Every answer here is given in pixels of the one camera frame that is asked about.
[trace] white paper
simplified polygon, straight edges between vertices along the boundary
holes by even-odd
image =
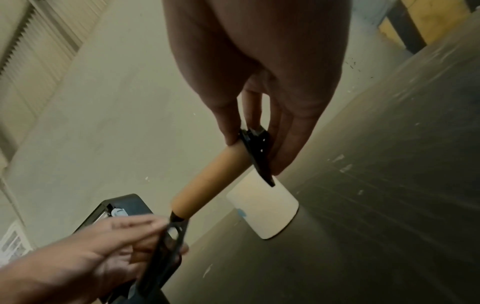
[[[0,267],[33,251],[22,224],[13,222],[0,240]]]

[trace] person's right hand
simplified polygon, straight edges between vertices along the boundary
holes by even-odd
[[[228,145],[241,93],[249,128],[270,96],[270,168],[280,174],[309,139],[342,73],[350,0],[163,0],[178,67]]]

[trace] white paper roll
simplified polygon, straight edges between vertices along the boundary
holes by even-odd
[[[282,231],[299,209],[299,202],[273,178],[270,187],[252,170],[226,197],[240,216],[262,238],[268,239]]]

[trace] black table surface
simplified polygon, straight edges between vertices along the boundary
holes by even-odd
[[[480,13],[354,99],[281,182],[260,239],[232,212],[164,287],[179,303],[480,302]]]

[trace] hand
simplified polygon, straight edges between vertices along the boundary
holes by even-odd
[[[241,119],[260,125],[270,96],[270,168],[280,174],[309,139],[342,73],[350,0],[163,0],[178,67],[228,145]]]
[[[8,303],[90,304],[143,273],[167,224],[155,215],[101,220],[0,269],[0,294]]]

